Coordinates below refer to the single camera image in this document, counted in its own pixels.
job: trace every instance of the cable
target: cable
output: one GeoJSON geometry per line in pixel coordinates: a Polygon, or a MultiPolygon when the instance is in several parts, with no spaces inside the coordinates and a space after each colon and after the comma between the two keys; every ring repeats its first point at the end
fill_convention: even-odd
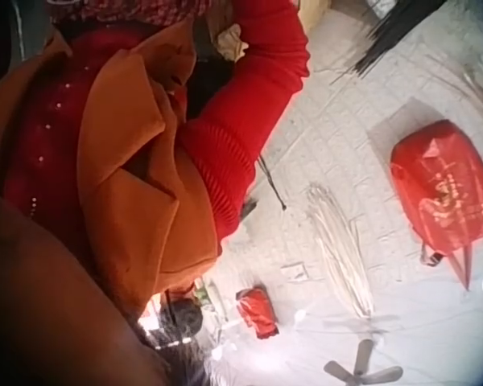
{"type": "Polygon", "coordinates": [[[283,209],[283,211],[286,211],[287,205],[284,203],[283,198],[281,197],[281,195],[279,194],[279,192],[277,190],[277,187],[275,187],[274,179],[272,178],[272,174],[270,173],[270,170],[268,169],[268,166],[266,165],[266,162],[265,162],[265,159],[263,158],[263,156],[260,156],[258,158],[258,165],[259,165],[259,167],[261,167],[263,174],[266,176],[266,180],[268,181],[268,183],[270,184],[270,187],[274,191],[275,196],[277,197],[277,199],[281,203],[281,208],[283,209]]]}

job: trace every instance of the fan blade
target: fan blade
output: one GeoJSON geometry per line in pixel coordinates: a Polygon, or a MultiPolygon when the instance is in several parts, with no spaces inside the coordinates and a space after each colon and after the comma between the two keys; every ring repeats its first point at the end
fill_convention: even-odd
{"type": "Polygon", "coordinates": [[[362,376],[368,372],[370,355],[372,355],[373,348],[374,342],[370,339],[365,339],[360,342],[357,348],[356,364],[354,365],[355,376],[362,376]]]}
{"type": "Polygon", "coordinates": [[[324,371],[347,384],[356,382],[353,375],[334,360],[324,366],[324,371]]]}
{"type": "Polygon", "coordinates": [[[375,372],[374,374],[363,376],[361,382],[363,384],[389,384],[390,382],[400,380],[403,373],[403,368],[394,366],[392,368],[381,370],[380,372],[375,372]]]}

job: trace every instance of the red shirt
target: red shirt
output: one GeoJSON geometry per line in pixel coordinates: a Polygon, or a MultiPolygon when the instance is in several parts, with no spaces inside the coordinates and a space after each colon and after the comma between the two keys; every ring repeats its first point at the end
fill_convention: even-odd
{"type": "MultiPolygon", "coordinates": [[[[235,0],[233,8],[250,48],[231,82],[177,134],[177,145],[188,152],[208,189],[219,240],[239,224],[254,163],[291,96],[302,88],[309,59],[307,38],[289,0],[235,0]]],[[[78,257],[90,252],[76,187],[86,97],[108,58],[143,37],[132,28],[112,27],[75,39],[73,57],[34,82],[19,116],[3,195],[78,257]]]]}

